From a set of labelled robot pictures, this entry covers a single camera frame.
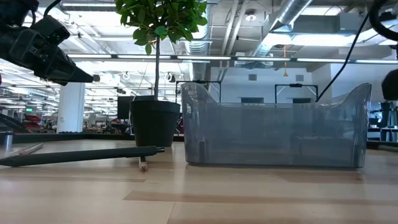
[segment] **small tree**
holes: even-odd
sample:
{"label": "small tree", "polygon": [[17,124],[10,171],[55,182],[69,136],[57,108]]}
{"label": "small tree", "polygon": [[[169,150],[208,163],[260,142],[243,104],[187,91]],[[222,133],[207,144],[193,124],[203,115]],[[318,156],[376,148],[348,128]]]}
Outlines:
{"label": "small tree", "polygon": [[156,49],[156,100],[159,95],[160,41],[166,37],[173,43],[182,37],[191,41],[192,33],[199,31],[198,26],[207,24],[204,17],[206,5],[206,1],[197,0],[116,0],[120,23],[137,27],[132,34],[135,44],[145,46],[147,55],[152,53],[152,48]]}

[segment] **tree trunk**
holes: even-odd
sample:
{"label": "tree trunk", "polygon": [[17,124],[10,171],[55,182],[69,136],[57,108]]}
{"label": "tree trunk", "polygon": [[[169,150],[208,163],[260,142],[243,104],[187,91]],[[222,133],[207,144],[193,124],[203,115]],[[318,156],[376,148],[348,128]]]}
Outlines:
{"label": "tree trunk", "polygon": [[159,59],[160,59],[160,37],[156,37],[156,68],[155,68],[155,100],[159,97]]}

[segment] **black plant pot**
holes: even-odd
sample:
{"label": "black plant pot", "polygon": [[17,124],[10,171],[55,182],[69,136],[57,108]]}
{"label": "black plant pot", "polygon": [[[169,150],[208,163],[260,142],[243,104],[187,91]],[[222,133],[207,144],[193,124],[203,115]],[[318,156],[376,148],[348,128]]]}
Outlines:
{"label": "black plant pot", "polygon": [[180,114],[180,105],[157,100],[130,102],[130,120],[137,146],[170,147]]}

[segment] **potted plant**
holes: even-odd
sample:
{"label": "potted plant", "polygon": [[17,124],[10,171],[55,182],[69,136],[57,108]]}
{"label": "potted plant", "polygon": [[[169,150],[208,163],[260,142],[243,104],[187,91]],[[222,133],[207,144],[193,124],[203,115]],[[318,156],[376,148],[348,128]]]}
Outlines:
{"label": "potted plant", "polygon": [[169,38],[193,39],[198,26],[207,24],[206,2],[197,0],[116,0],[121,24],[137,27],[132,34],[136,45],[145,46],[146,54],[156,50],[154,100],[132,101],[131,120],[138,146],[169,147],[180,114],[177,103],[159,101],[160,41]]}

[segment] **clear plastic bin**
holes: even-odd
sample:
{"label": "clear plastic bin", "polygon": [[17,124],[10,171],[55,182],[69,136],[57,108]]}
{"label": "clear plastic bin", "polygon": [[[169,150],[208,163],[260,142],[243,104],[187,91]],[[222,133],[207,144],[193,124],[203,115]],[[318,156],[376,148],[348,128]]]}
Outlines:
{"label": "clear plastic bin", "polygon": [[192,164],[362,168],[371,85],[319,103],[217,103],[181,86],[185,157]]}

